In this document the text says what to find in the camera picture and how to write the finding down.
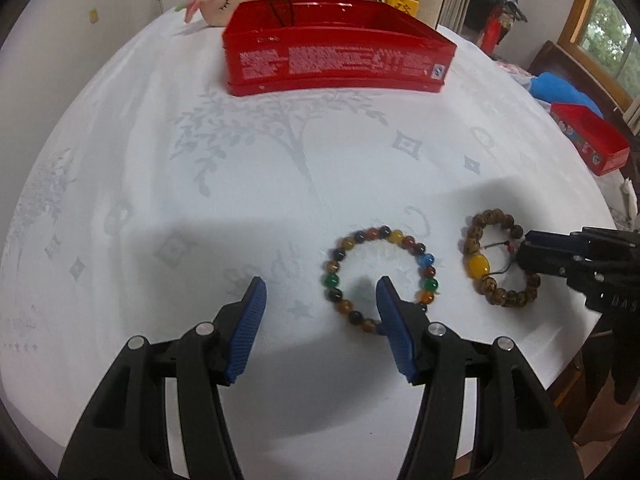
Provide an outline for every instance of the blue cushion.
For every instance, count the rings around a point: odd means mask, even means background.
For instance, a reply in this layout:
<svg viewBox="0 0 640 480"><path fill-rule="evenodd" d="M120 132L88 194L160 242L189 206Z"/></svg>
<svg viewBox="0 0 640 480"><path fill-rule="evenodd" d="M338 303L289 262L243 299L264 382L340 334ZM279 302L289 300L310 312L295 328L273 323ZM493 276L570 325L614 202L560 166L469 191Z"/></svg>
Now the blue cushion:
<svg viewBox="0 0 640 480"><path fill-rule="evenodd" d="M532 79L530 92L536 99L547 103L588 106L594 113L604 118L596 103L587 94L577 91L571 83L549 72L544 72Z"/></svg>

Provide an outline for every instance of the green bead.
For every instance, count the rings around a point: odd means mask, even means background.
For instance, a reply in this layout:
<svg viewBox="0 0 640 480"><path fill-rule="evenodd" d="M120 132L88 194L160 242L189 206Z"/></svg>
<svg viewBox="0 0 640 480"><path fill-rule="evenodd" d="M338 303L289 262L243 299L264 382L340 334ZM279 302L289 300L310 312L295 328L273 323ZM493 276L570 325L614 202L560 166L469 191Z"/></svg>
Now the green bead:
<svg viewBox="0 0 640 480"><path fill-rule="evenodd" d="M324 286L329 288L335 288L340 283L340 278L338 278L337 274L328 274L324 279Z"/></svg>
<svg viewBox="0 0 640 480"><path fill-rule="evenodd" d="M435 292L438 290L438 280L435 278L425 278L422 280L422 288L424 290L429 290L431 292Z"/></svg>

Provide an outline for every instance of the multicolored bead bracelet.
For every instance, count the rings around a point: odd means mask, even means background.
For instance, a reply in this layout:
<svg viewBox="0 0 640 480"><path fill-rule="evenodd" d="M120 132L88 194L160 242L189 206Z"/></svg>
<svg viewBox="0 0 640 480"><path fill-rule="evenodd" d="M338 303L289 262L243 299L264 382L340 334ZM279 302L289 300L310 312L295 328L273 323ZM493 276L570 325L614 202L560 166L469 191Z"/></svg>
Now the multicolored bead bracelet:
<svg viewBox="0 0 640 480"><path fill-rule="evenodd" d="M513 240L521 240L524 236L524 230L515 223L513 216L505 214L501 209L488 209L481 214L474 216L472 225L466 233L464 245L464 253L466 255L466 271L469 276L476 282L476 290L479 294L484 295L491 304L506 307L523 307L527 303L532 303L538 297L538 288L540 287L540 276L537 274L528 274L527 287L521 292L516 290L505 290L498 287L498 283L492 278L494 274L503 274L506 272L491 272L489 260L480 252L480 249L487 249L494 246L506 246L507 251L512 256L516 251L516 246L510 241L492 244L487 247L480 246L484 228L487 225L499 225L502 229L508 230Z"/></svg>
<svg viewBox="0 0 640 480"><path fill-rule="evenodd" d="M360 311L354 310L353 303L345 300L342 297L342 291L337 288L340 284L340 278L338 277L340 262L345 259L347 252L353 250L356 245L373 240L386 240L391 244L402 247L416 257L420 265L420 276L422 277L420 282L422 290L418 298L418 304L425 312L435 299L438 280L435 279L436 269L433 267L435 261L433 254L426 252L427 248L424 244L416 243L414 237L404 236L400 230L392 231L386 225L379 228L371 227L366 231L356 231L353 236L341 240L340 247L332 252L333 259L324 266L327 275L322 280L322 283L328 289L327 298L336 304L338 312L347 316L349 323L352 325L360 326L367 333L385 335L385 330L380 320L365 318Z"/></svg>

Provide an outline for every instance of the bead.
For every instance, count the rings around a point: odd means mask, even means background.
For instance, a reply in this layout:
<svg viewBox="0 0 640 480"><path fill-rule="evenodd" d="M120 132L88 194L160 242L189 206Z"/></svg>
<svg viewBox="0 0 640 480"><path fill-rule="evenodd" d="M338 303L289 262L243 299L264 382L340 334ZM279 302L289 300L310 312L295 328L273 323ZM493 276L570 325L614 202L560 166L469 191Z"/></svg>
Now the bead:
<svg viewBox="0 0 640 480"><path fill-rule="evenodd" d="M527 295L527 301L529 301L529 303L533 303L538 298L538 290L533 286L525 288L524 293Z"/></svg>
<svg viewBox="0 0 640 480"><path fill-rule="evenodd" d="M433 266L423 267L420 269L420 275L423 278L433 278L436 275L436 269Z"/></svg>
<svg viewBox="0 0 640 480"><path fill-rule="evenodd" d="M372 319L365 319L361 325L363 332L372 334L376 331L376 322Z"/></svg>
<svg viewBox="0 0 640 480"><path fill-rule="evenodd" d="M400 245L403 238L404 235L402 234L402 231L400 229L396 229L394 231L391 231L389 238L387 238L386 240L391 244Z"/></svg>
<svg viewBox="0 0 640 480"><path fill-rule="evenodd" d="M342 291L339 288L330 288L326 292L326 296L332 303L340 303L342 301Z"/></svg>
<svg viewBox="0 0 640 480"><path fill-rule="evenodd" d="M522 226L514 225L511 229L509 229L509 234L511 238L520 240L524 236L524 229L522 228Z"/></svg>
<svg viewBox="0 0 640 480"><path fill-rule="evenodd" d="M517 301L518 301L518 293L515 290L510 290L509 292L507 292L508 305L515 306Z"/></svg>
<svg viewBox="0 0 640 480"><path fill-rule="evenodd" d="M496 288L498 288L498 283L491 277L483 278L482 280L480 280L480 283L478 285L480 294L484 295L493 292Z"/></svg>
<svg viewBox="0 0 640 480"><path fill-rule="evenodd" d="M377 230L375 227L370 227L369 229L364 231L364 235L365 235L365 238L369 242L371 242L373 240L377 240L378 238L380 238L380 231Z"/></svg>
<svg viewBox="0 0 640 480"><path fill-rule="evenodd" d="M541 284L542 280L537 274L530 274L529 276L527 276L527 286L538 288Z"/></svg>
<svg viewBox="0 0 640 480"><path fill-rule="evenodd" d="M524 292L518 293L518 299L516 300L517 306L527 306L527 295Z"/></svg>
<svg viewBox="0 0 640 480"><path fill-rule="evenodd" d="M436 297L433 292L431 292L430 290L425 290L423 293L420 294L420 303L424 305L429 305L433 303L433 300L435 298Z"/></svg>
<svg viewBox="0 0 640 480"><path fill-rule="evenodd" d="M482 230L482 228L479 225L472 225L469 228L469 231L466 232L466 237L467 238L474 238L475 240L479 240L480 238L482 238L483 234L484 234L484 231Z"/></svg>
<svg viewBox="0 0 640 480"><path fill-rule="evenodd" d="M465 254L477 253L480 250L480 242L475 238L467 238L462 249Z"/></svg>
<svg viewBox="0 0 640 480"><path fill-rule="evenodd" d="M349 300L342 300L340 303L338 303L338 312L340 312L340 314L348 314L353 310L353 303L351 303L351 301Z"/></svg>
<svg viewBox="0 0 640 480"><path fill-rule="evenodd" d="M473 280L479 280L491 272L491 266L484 254L476 254L466 262L466 271Z"/></svg>
<svg viewBox="0 0 640 480"><path fill-rule="evenodd" d="M478 227L484 228L486 226L486 221L484 220L484 215L478 214L474 216L471 223L473 225L477 225Z"/></svg>
<svg viewBox="0 0 640 480"><path fill-rule="evenodd" d="M358 312L357 310L352 310L349 313L349 323L351 323L352 325L360 325L364 322L364 316L362 315L362 313Z"/></svg>
<svg viewBox="0 0 640 480"><path fill-rule="evenodd" d="M356 246L356 241L353 238L343 238L342 248L345 251L351 251Z"/></svg>
<svg viewBox="0 0 640 480"><path fill-rule="evenodd" d="M407 251L411 251L415 247L415 238L412 236L405 236L402 239L402 248Z"/></svg>
<svg viewBox="0 0 640 480"><path fill-rule="evenodd" d="M502 222L504 222L504 211L502 211L502 209L494 209L494 220L495 223L502 225Z"/></svg>
<svg viewBox="0 0 640 480"><path fill-rule="evenodd" d="M427 252L427 247L425 247L424 244L416 244L414 249L412 250L412 254L414 256L420 256L421 254L424 254L425 252Z"/></svg>
<svg viewBox="0 0 640 480"><path fill-rule="evenodd" d="M435 261L436 259L434 258L433 254L430 253L418 256L418 265L420 265L421 267L429 267L430 265L433 265Z"/></svg>
<svg viewBox="0 0 640 480"><path fill-rule="evenodd" d="M364 231L356 231L353 234L353 240L357 243L357 244L363 244L365 242L365 240L367 239L367 235L364 234Z"/></svg>
<svg viewBox="0 0 640 480"><path fill-rule="evenodd" d="M511 229L516 223L515 219L511 215L505 215L504 221L500 224L503 229Z"/></svg>
<svg viewBox="0 0 640 480"><path fill-rule="evenodd" d="M380 234L380 238L386 240L391 234L391 227L389 227L388 225L383 225L380 229L378 229L378 233Z"/></svg>
<svg viewBox="0 0 640 480"><path fill-rule="evenodd" d="M334 257L334 260L336 262L343 261L346 255L347 255L347 251L345 251L343 248L334 249L334 252L332 253L332 256Z"/></svg>
<svg viewBox="0 0 640 480"><path fill-rule="evenodd" d="M492 209L487 209L486 211L484 211L482 213L482 216L484 217L484 221L487 225L495 224L494 212Z"/></svg>
<svg viewBox="0 0 640 480"><path fill-rule="evenodd" d="M435 292L438 290L438 280L435 278L425 278L420 284L424 290Z"/></svg>
<svg viewBox="0 0 640 480"><path fill-rule="evenodd" d="M507 291L503 288L496 288L491 293L492 303L500 306L504 306L507 303Z"/></svg>
<svg viewBox="0 0 640 480"><path fill-rule="evenodd" d="M323 283L328 288L335 288L340 284L340 278L337 274L328 274Z"/></svg>
<svg viewBox="0 0 640 480"><path fill-rule="evenodd" d="M326 271L329 274L335 274L336 272L338 272L340 270L340 264L338 262L336 262L335 260L331 260L331 261L328 261L326 263L324 268L326 269Z"/></svg>

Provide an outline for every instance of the black bead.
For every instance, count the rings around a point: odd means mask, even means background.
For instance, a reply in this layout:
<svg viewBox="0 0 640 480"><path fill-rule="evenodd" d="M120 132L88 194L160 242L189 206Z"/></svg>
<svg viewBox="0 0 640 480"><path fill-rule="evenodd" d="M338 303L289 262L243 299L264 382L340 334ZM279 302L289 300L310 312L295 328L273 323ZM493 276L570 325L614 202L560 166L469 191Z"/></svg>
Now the black bead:
<svg viewBox="0 0 640 480"><path fill-rule="evenodd" d="M364 323L364 316L357 310L352 310L349 315L349 323L352 325L361 325Z"/></svg>
<svg viewBox="0 0 640 480"><path fill-rule="evenodd" d="M378 229L378 231L380 232L380 238L389 238L391 234L391 227L389 227L388 225L383 225L380 229Z"/></svg>
<svg viewBox="0 0 640 480"><path fill-rule="evenodd" d="M342 301L342 291L339 288L330 288L326 295L332 303L340 303Z"/></svg>
<svg viewBox="0 0 640 480"><path fill-rule="evenodd" d="M356 240L357 244L362 244L367 239L364 231L356 231L353 234L353 239Z"/></svg>
<svg viewBox="0 0 640 480"><path fill-rule="evenodd" d="M424 244L416 244L414 247L414 256L420 256L427 251L427 247Z"/></svg>
<svg viewBox="0 0 640 480"><path fill-rule="evenodd" d="M347 251L345 251L344 249L334 249L334 260L336 262L341 262L344 260L345 256L347 255Z"/></svg>

